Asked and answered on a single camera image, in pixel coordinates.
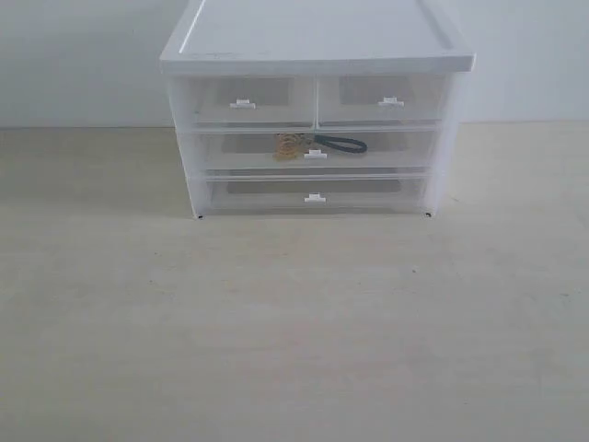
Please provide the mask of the white plastic drawer cabinet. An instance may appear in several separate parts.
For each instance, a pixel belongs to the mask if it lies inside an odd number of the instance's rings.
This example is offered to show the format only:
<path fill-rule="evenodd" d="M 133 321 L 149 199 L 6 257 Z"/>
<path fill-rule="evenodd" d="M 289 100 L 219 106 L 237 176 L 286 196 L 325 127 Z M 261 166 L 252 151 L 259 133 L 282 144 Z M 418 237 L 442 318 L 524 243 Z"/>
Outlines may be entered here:
<path fill-rule="evenodd" d="M 180 157 L 195 217 L 224 213 L 418 213 L 440 206 L 456 141 L 465 84 L 476 60 L 463 35 L 434 1 L 192 1 L 160 56 Z M 444 75 L 450 79 L 435 122 L 321 126 L 318 80 L 339 76 Z M 191 81 L 208 77 L 303 77 L 315 85 L 310 127 L 201 127 L 191 106 Z M 326 134 L 434 130 L 427 168 L 206 170 L 196 149 L 203 134 Z M 221 175 L 426 173 L 426 208 L 419 211 L 222 211 L 208 208 L 204 180 Z"/>

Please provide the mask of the clear wide bottom drawer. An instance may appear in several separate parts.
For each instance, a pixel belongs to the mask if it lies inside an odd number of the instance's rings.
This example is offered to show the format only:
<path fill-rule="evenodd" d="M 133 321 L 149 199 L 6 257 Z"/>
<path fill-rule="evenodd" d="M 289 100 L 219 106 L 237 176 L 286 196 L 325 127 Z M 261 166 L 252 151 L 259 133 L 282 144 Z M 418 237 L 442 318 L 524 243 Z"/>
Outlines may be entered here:
<path fill-rule="evenodd" d="M 419 211 L 426 173 L 221 175 L 204 180 L 208 208 L 222 211 Z"/>

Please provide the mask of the gold keychain with black strap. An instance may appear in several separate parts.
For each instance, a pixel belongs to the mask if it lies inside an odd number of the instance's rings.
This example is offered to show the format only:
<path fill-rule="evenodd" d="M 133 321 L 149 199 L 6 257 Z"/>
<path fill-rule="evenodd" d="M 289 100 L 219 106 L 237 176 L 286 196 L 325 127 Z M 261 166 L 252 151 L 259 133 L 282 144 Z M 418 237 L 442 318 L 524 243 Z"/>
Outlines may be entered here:
<path fill-rule="evenodd" d="M 327 159 L 323 147 L 351 155 L 363 155 L 368 146 L 365 142 L 322 134 L 277 134 L 273 157 L 276 160 Z"/>

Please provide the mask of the clear wide drawer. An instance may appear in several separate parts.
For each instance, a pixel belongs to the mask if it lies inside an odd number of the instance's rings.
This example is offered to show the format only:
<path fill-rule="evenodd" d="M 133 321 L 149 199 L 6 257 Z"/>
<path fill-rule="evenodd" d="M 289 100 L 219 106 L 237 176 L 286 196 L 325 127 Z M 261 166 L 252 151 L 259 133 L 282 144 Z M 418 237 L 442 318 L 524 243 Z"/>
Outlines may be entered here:
<path fill-rule="evenodd" d="M 208 208 L 222 211 L 419 211 L 426 173 L 221 175 L 204 180 Z"/>
<path fill-rule="evenodd" d="M 327 159 L 276 160 L 277 134 L 203 134 L 196 149 L 206 170 L 306 168 L 427 168 L 438 133 L 434 130 L 326 133 L 363 141 L 368 150 L 351 155 L 323 147 Z"/>

